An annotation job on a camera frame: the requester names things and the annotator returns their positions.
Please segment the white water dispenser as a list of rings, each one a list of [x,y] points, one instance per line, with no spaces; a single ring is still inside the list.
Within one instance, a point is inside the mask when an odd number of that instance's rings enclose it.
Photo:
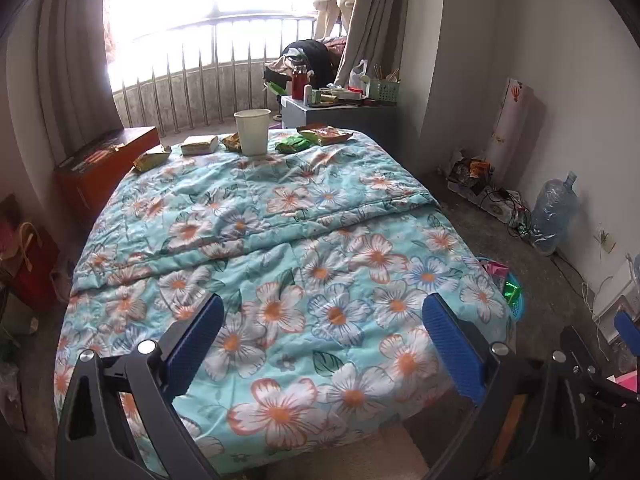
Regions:
[[[634,278],[630,255],[618,271],[602,285],[594,298],[592,319],[607,340],[617,336],[614,318],[618,310],[626,311],[635,321],[639,317],[639,286]]]

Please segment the blue plastic waste basket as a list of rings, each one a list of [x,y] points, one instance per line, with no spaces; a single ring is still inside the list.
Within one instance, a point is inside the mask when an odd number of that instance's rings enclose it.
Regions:
[[[519,321],[525,312],[525,297],[523,287],[516,275],[498,260],[480,257],[478,261],[502,293],[514,320]]]

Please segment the red gift bag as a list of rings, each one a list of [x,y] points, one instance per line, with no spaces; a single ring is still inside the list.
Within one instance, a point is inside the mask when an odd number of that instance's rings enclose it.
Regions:
[[[14,270],[2,268],[1,281],[10,292],[36,313],[47,313],[58,302],[52,274],[60,250],[45,228],[23,222],[15,233],[17,263]]]

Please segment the floral turquoise quilt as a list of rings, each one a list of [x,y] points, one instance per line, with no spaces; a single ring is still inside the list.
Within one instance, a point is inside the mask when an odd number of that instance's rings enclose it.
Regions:
[[[130,172],[73,273],[54,361],[126,354],[211,296],[226,319],[175,410],[221,474],[351,444],[451,386],[422,322],[439,294],[489,341],[515,323],[432,194],[361,132],[296,154],[220,148]]]

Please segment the small white wafer packet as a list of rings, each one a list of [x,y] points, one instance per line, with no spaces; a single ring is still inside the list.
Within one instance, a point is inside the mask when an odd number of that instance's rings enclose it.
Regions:
[[[212,154],[218,148],[219,138],[216,134],[200,134],[188,136],[180,144],[183,156],[200,156]]]

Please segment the small green candy packet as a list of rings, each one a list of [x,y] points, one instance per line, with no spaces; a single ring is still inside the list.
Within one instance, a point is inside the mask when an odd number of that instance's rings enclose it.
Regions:
[[[295,136],[288,136],[281,142],[278,142],[274,147],[280,154],[295,154],[306,151],[313,146],[314,144],[304,136],[296,134]]]

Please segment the dark grey cabinet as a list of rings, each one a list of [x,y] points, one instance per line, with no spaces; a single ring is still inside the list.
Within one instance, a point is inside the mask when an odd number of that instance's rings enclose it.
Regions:
[[[383,148],[394,150],[399,143],[397,110],[394,106],[310,107],[290,96],[281,99],[283,128],[326,124],[357,130],[370,136]]]

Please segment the orange snack packet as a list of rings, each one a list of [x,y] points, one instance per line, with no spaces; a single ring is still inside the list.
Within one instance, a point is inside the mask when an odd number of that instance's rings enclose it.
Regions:
[[[352,138],[352,132],[332,126],[298,127],[296,131],[310,143],[321,146],[346,143]]]

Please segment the grey curtain left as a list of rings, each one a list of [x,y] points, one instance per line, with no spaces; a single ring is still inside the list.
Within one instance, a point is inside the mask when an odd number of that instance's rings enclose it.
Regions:
[[[6,52],[16,140],[58,165],[122,126],[107,73],[104,0],[32,0]]]

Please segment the green plastic basket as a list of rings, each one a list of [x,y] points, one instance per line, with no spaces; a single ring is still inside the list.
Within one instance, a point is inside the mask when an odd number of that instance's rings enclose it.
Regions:
[[[398,101],[400,83],[373,78],[369,84],[369,98],[384,103],[395,104]]]

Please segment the metal balcony railing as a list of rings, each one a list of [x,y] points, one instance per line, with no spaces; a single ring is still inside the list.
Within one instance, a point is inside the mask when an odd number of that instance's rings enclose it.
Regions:
[[[312,14],[222,14],[127,44],[108,66],[122,124],[169,136],[247,108],[275,110],[264,69],[291,42],[312,38],[316,23]]]

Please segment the red thermos bottle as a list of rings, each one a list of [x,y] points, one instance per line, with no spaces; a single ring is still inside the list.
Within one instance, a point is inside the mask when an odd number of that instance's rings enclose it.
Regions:
[[[294,100],[301,101],[304,98],[305,86],[308,84],[308,70],[304,62],[296,62],[292,68],[292,92]]]

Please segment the black bag on balcony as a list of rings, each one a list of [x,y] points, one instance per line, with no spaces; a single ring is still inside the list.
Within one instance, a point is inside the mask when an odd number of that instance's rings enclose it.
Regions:
[[[334,83],[341,56],[319,40],[297,40],[286,46],[276,60],[265,65],[264,81],[285,89],[293,81],[294,66],[302,64],[312,88],[327,87]]]

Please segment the grey curtain right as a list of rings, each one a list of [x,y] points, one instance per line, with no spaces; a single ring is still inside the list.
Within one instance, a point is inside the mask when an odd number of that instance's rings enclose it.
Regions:
[[[337,84],[347,84],[350,72],[362,60],[368,61],[370,76],[375,66],[386,74],[400,67],[407,9],[408,0],[355,0]]]

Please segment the wall power socket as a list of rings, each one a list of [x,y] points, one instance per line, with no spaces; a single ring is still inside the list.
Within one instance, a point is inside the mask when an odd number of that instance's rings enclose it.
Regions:
[[[606,232],[605,230],[599,231],[597,240],[599,242],[600,248],[607,254],[610,254],[616,246],[616,240],[614,240],[613,235],[609,232]]]

